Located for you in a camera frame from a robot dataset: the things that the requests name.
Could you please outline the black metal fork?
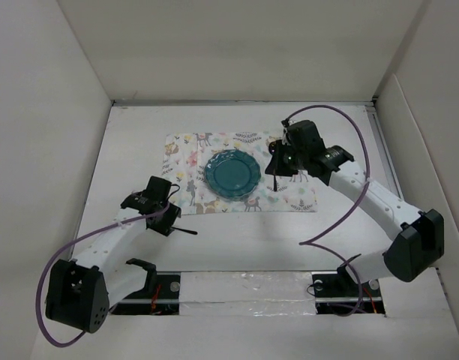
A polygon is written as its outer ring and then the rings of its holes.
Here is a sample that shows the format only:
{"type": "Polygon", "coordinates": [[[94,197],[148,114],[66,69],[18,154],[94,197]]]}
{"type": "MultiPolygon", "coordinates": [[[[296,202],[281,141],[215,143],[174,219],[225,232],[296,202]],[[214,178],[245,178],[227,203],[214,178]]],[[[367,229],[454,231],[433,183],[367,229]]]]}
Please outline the black metal fork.
{"type": "Polygon", "coordinates": [[[193,235],[193,236],[197,236],[198,235],[197,231],[191,230],[191,229],[183,229],[183,228],[176,227],[176,226],[172,226],[172,229],[175,230],[175,231],[180,231],[180,232],[187,233],[187,234],[190,234],[190,235],[193,235]]]}

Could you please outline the animal print cloth placemat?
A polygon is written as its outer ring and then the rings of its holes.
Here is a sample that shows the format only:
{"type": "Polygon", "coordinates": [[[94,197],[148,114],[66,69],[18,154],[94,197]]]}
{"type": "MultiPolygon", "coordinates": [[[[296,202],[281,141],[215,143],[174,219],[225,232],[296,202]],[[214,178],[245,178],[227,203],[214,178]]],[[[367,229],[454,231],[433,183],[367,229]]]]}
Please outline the animal print cloth placemat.
{"type": "Polygon", "coordinates": [[[305,172],[292,178],[262,174],[256,189],[241,199],[224,199],[213,193],[204,181],[204,166],[218,152],[237,149],[252,155],[265,170],[271,155],[268,142],[281,138],[279,131],[238,133],[172,133],[166,136],[162,176],[181,187],[170,201],[183,215],[228,212],[316,212],[314,181],[305,172]]]}

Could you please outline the teal scalloped plate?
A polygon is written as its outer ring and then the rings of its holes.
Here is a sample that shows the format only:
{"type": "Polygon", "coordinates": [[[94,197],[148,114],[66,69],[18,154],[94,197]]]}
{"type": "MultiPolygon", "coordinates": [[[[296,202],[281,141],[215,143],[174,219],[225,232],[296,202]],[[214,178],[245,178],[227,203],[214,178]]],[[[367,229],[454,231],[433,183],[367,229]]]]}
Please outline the teal scalloped plate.
{"type": "Polygon", "coordinates": [[[237,149],[214,154],[204,166],[204,181],[208,188],[227,200],[250,195],[261,180],[261,169],[250,154],[237,149]]]}

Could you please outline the white metal cup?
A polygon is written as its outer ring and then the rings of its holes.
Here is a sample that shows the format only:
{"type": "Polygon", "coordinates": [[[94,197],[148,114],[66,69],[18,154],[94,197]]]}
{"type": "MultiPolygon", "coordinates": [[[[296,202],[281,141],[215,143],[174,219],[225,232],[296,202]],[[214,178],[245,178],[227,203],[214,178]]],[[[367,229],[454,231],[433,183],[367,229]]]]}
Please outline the white metal cup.
{"type": "Polygon", "coordinates": [[[268,142],[268,152],[273,155],[278,147],[280,139],[275,139],[271,142],[268,142]]]}

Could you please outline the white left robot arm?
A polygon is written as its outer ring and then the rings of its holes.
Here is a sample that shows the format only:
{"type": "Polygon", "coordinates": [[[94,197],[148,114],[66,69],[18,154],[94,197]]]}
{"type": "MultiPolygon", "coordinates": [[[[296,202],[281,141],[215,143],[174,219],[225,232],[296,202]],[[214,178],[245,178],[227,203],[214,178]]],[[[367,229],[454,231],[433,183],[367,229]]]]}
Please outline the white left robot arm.
{"type": "Polygon", "coordinates": [[[129,245],[148,230],[169,236],[181,209],[170,202],[179,190],[164,178],[152,176],[145,189],[128,195],[111,225],[72,259],[60,259],[49,272],[45,315],[57,323],[96,332],[110,308],[136,293],[153,295],[158,288],[156,266],[125,259],[129,245]]]}

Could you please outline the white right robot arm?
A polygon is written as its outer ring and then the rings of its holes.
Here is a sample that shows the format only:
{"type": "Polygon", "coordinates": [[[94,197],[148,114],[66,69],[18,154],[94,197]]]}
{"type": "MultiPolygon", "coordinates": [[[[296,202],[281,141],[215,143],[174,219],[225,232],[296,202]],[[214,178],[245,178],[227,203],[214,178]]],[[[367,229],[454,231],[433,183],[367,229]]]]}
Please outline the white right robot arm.
{"type": "Polygon", "coordinates": [[[339,266],[336,286],[344,295],[354,295],[364,283],[380,278],[409,283],[443,256],[443,216],[410,205],[374,181],[348,151],[326,146],[314,122],[283,121],[283,136],[269,151],[265,174],[292,177],[305,171],[352,200],[390,239],[388,247],[339,266]]]}

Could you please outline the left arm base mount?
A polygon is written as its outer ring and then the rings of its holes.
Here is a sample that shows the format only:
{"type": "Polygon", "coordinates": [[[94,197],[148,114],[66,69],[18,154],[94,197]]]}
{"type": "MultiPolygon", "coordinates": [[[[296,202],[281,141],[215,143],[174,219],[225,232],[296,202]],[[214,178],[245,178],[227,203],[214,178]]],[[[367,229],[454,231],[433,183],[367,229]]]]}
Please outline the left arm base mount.
{"type": "Polygon", "coordinates": [[[179,272],[158,271],[153,263],[129,259],[109,278],[109,312],[112,315],[178,315],[181,279],[179,272]]]}

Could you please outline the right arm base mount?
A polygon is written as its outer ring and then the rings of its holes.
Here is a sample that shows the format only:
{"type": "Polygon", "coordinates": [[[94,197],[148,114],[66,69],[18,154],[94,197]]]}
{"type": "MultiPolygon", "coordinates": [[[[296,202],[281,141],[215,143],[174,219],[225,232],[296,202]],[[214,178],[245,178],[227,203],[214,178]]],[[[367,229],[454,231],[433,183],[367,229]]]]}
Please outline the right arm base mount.
{"type": "Polygon", "coordinates": [[[378,280],[370,280],[359,288],[351,279],[341,280],[335,271],[315,271],[311,273],[312,283],[306,292],[315,300],[318,315],[334,314],[346,316],[357,307],[355,314],[385,314],[383,296],[378,280]]]}

